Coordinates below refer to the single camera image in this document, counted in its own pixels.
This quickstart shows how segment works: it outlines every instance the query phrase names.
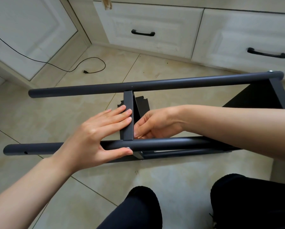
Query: drawer handle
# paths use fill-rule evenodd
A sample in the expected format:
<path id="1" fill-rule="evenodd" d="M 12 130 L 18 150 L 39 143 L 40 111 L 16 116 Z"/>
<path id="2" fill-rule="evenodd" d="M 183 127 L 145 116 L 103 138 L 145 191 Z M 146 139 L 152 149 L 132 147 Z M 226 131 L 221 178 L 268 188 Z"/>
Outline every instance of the drawer handle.
<path id="1" fill-rule="evenodd" d="M 144 33 L 138 33 L 138 32 L 136 32 L 136 30 L 132 30 L 131 33 L 132 34 L 144 35 L 144 36 L 151 36 L 151 37 L 155 35 L 155 32 L 151 32 L 150 34 L 144 34 Z"/>
<path id="2" fill-rule="evenodd" d="M 281 53 L 279 55 L 267 54 L 267 53 L 262 53 L 262 52 L 255 51 L 255 49 L 252 48 L 252 47 L 249 47 L 247 49 L 247 52 L 251 53 L 251 54 L 255 54 L 255 55 L 263 55 L 263 56 L 269 56 L 269 57 L 274 57 L 274 58 L 285 59 L 285 53 Z"/>

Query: black pants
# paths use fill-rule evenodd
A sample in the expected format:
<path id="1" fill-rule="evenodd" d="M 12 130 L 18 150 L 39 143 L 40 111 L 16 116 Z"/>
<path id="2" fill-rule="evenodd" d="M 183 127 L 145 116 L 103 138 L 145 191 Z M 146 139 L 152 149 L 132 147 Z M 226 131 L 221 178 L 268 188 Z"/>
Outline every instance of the black pants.
<path id="1" fill-rule="evenodd" d="M 285 229 L 285 184 L 229 174 L 210 193 L 216 228 Z M 133 188 L 98 229 L 160 229 L 160 205 L 147 187 Z"/>

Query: white drawer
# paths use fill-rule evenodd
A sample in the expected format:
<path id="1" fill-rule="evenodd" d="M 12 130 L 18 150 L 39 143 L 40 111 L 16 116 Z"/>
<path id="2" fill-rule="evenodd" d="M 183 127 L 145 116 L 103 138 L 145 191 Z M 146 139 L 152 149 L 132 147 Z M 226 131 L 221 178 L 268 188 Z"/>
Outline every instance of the white drawer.
<path id="1" fill-rule="evenodd" d="M 191 58 L 202 8 L 113 3 L 105 10 L 99 1 L 94 5 L 111 44 Z"/>
<path id="2" fill-rule="evenodd" d="M 204 11 L 192 61 L 245 72 L 285 73 L 285 58 L 251 54 L 248 48 L 273 55 L 285 53 L 285 15 Z"/>

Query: black metal frame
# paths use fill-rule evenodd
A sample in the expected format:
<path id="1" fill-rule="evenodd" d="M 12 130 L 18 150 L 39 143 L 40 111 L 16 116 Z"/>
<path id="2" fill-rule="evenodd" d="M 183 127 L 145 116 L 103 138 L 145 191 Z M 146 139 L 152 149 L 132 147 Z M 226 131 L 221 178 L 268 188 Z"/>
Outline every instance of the black metal frame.
<path id="1" fill-rule="evenodd" d="M 134 124 L 150 110 L 148 99 L 144 99 L 143 96 L 135 97 L 134 91 L 250 84 L 223 107 L 285 109 L 285 90 L 281 83 L 282 79 L 283 72 L 269 71 L 226 76 L 40 88 L 29 90 L 28 93 L 32 98 L 41 98 L 123 92 L 124 100 L 121 101 L 121 104 L 118 106 L 125 104 L 126 110 L 132 109 L 133 120 L 127 127 L 120 131 L 120 140 L 101 141 L 100 144 L 105 150 L 129 147 L 133 150 L 133 155 L 111 161 L 125 162 L 155 158 L 225 153 L 240 149 L 203 136 L 134 139 Z M 62 144 L 62 142 L 12 144 L 7 145 L 3 152 L 6 155 L 53 154 L 61 147 Z"/>

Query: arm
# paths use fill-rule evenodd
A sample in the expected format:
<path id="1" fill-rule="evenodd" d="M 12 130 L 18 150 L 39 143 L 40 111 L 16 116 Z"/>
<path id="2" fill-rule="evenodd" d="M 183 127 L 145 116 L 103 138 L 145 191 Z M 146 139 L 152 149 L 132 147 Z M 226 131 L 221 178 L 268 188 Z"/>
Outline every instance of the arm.
<path id="1" fill-rule="evenodd" d="M 137 138 L 182 131 L 285 160 L 285 110 L 182 105 L 150 111 L 134 127 Z"/>
<path id="2" fill-rule="evenodd" d="M 131 122 L 125 106 L 104 111 L 84 122 L 50 158 L 0 194 L 0 229 L 28 228 L 38 213 L 76 171 L 133 154 L 128 148 L 104 150 L 100 141 Z"/>

